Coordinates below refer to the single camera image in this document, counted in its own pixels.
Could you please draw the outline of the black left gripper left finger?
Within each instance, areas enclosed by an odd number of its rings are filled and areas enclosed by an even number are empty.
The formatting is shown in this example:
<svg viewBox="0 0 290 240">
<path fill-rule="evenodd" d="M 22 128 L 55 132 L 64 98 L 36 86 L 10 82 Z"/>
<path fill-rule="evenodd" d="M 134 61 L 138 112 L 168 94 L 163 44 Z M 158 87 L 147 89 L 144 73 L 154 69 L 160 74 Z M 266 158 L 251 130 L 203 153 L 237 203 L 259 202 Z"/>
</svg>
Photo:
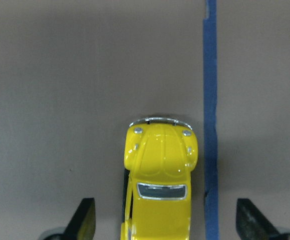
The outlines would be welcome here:
<svg viewBox="0 0 290 240">
<path fill-rule="evenodd" d="M 92 240 L 95 234 L 95 199 L 83 198 L 67 225 L 62 240 Z"/>
</svg>

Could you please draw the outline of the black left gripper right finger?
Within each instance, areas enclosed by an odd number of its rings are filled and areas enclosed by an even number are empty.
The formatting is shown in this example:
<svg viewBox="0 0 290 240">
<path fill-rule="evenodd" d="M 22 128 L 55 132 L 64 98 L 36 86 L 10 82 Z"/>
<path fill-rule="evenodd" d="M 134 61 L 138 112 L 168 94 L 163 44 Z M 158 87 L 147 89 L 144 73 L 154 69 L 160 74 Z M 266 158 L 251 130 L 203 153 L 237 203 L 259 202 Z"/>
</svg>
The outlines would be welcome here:
<svg viewBox="0 0 290 240">
<path fill-rule="evenodd" d="M 279 232 L 248 198 L 237 199 L 236 231 L 241 240 L 290 240 L 290 232 Z"/>
</svg>

